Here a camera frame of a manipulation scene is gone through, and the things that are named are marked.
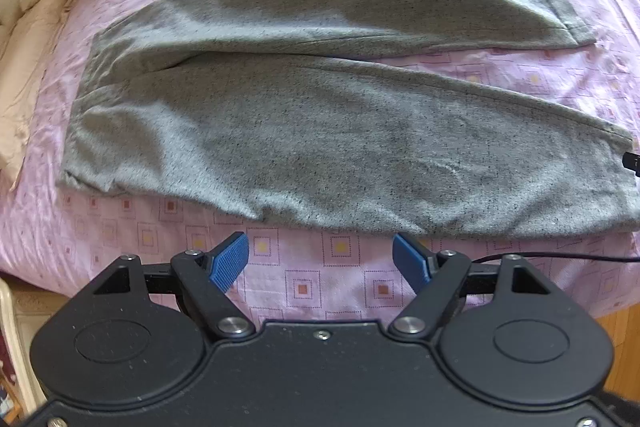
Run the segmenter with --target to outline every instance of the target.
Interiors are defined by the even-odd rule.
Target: folded gray cloth
[[[634,229],[624,129],[348,59],[587,42],[566,0],[155,2],[94,39],[61,181],[288,226],[442,237]]]

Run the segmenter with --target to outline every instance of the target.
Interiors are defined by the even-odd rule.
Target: blue gripper pad
[[[209,280],[226,293],[249,262],[249,239],[243,233],[213,258]]]
[[[392,254],[396,268],[412,290],[418,293],[431,280],[427,260],[397,233],[394,236]]]

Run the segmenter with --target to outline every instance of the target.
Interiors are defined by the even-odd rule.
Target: wooden floor
[[[625,398],[640,401],[640,304],[598,319],[616,348],[605,387]]]

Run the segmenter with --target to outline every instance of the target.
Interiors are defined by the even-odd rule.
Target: screw head
[[[426,327],[427,325],[424,323],[424,320],[418,317],[399,317],[394,320],[394,328],[400,331],[400,333],[407,333],[408,335],[420,333],[424,331]]]
[[[251,331],[251,323],[242,317],[225,317],[218,323],[218,329],[228,335],[242,335]]]
[[[47,427],[66,427],[66,422],[62,418],[49,418]]]
[[[314,331],[314,337],[319,341],[327,341],[331,337],[331,333],[326,330]]]
[[[598,422],[593,418],[582,418],[575,427],[598,427]]]

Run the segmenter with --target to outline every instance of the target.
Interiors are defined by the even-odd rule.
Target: patterned bedsheet
[[[395,316],[413,294],[394,269],[388,237],[287,230],[185,201],[99,198],[55,187],[66,120],[92,35],[151,1],[77,0],[50,56],[18,189],[9,193],[7,187],[0,188],[0,269],[71,295],[122,253],[138,254],[146,263],[165,262],[178,251],[206,250],[242,230],[249,237],[250,263],[229,295],[253,320]],[[554,100],[622,124],[638,137],[640,0],[572,2],[593,20],[597,45],[547,52],[491,49],[382,62]],[[638,138],[635,146],[638,149]],[[474,257],[526,250],[636,255],[639,243],[638,233],[537,242],[426,240],[434,250],[453,248]],[[639,265],[549,259],[534,264],[593,314],[640,301]]]

